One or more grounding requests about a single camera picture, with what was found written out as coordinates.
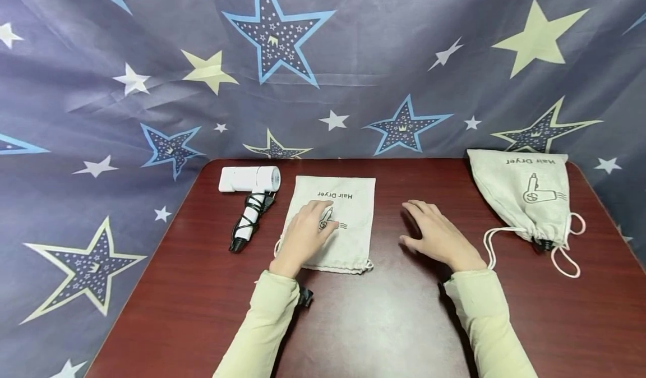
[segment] right hand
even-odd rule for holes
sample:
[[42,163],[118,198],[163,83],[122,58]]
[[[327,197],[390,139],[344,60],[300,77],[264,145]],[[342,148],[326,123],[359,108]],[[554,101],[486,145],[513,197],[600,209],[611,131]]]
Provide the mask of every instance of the right hand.
[[407,235],[399,237],[403,245],[448,264],[454,272],[487,268],[476,248],[442,215],[437,205],[408,200],[407,203],[402,203],[402,206],[415,219],[422,232],[421,239],[413,239]]

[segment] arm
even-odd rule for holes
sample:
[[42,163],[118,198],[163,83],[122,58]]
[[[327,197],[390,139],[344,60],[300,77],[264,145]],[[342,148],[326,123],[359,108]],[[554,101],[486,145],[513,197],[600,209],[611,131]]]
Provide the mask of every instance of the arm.
[[496,273],[488,269],[458,272],[445,288],[467,331],[481,378],[537,378],[511,327]]
[[269,378],[300,296],[294,277],[339,226],[329,221],[319,231],[320,217],[330,205],[313,200],[292,218],[280,253],[260,275],[247,316],[213,378]]
[[268,378],[298,302],[298,284],[264,271],[250,309],[213,378]]
[[537,378],[509,322],[496,273],[436,205],[409,200],[403,206],[417,222],[422,239],[402,236],[401,243],[454,271],[445,284],[446,293],[467,331],[480,378]]

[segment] hand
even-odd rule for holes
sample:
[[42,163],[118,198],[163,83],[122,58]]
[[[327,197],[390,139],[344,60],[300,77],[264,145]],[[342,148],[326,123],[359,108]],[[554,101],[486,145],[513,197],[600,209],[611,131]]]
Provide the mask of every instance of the hand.
[[454,272],[486,269],[485,261],[476,248],[442,215],[437,205],[418,200],[408,200],[402,205],[417,222],[422,239],[402,235],[399,237],[401,243],[431,259],[448,264]]
[[332,205],[331,201],[311,200],[304,205],[289,222],[280,252],[269,265],[269,272],[293,279],[307,260],[314,256],[339,227],[339,222],[328,221],[319,230],[323,210]]

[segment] light green sleeve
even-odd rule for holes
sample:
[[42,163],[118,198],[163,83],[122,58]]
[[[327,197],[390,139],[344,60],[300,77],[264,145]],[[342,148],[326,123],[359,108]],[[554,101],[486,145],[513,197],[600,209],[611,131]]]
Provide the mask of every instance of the light green sleeve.
[[469,336],[480,378],[537,378],[509,322],[507,300],[496,273],[458,272],[445,288]]
[[295,280],[263,271],[247,316],[213,378],[269,378],[299,294]]

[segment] drawstring bag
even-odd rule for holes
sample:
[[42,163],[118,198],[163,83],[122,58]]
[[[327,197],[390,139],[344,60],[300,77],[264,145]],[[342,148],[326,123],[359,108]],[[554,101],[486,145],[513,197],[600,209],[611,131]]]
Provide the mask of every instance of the drawstring bag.
[[[509,225],[492,228],[484,234],[489,268],[496,266],[493,235],[498,231],[514,231],[531,242],[537,251],[551,252],[552,263],[562,275],[578,278],[581,269],[567,253],[570,250],[568,235],[585,232],[585,220],[570,212],[570,184],[565,169],[567,155],[486,149],[468,149],[467,154],[480,193]],[[573,216],[582,223],[580,231],[570,229]],[[558,265],[557,252],[573,265],[574,274]]]
[[274,247],[274,256],[280,251],[289,222],[310,200],[334,202],[323,212],[319,229],[324,229],[330,221],[339,222],[339,227],[318,253],[303,264],[303,268],[344,274],[371,270],[374,266],[368,256],[375,208],[374,178],[297,176],[283,234]]

